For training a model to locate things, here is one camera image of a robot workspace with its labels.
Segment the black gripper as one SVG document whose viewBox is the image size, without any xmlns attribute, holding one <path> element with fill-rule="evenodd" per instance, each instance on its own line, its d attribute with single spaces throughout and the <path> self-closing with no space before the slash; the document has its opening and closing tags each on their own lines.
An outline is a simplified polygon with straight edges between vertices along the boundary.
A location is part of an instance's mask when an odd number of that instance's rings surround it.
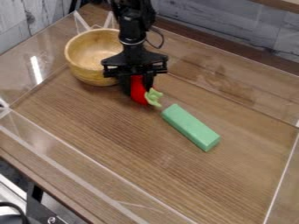
<svg viewBox="0 0 299 224">
<path fill-rule="evenodd" d="M 131 77 L 144 74 L 144 89 L 150 90 L 155 83 L 155 75 L 167 73 L 168 57 L 146 49 L 144 44 L 123 45 L 123 51 L 103 59 L 106 78 L 118 78 L 123 93 L 131 95 Z"/>
</svg>

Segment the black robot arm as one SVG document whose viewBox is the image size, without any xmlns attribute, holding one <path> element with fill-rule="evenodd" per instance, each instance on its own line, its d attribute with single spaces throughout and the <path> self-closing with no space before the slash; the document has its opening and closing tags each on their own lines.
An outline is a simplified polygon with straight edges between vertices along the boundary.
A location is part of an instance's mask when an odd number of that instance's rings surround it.
<svg viewBox="0 0 299 224">
<path fill-rule="evenodd" d="M 102 60 L 104 77 L 116 78 L 126 95 L 131 96 L 132 79 L 142 77 L 146 90 L 154 86 L 155 76 L 167 73 L 168 56 L 146 49 L 147 33 L 155 23 L 151 0 L 110 0 L 119 24 L 119 54 Z"/>
</svg>

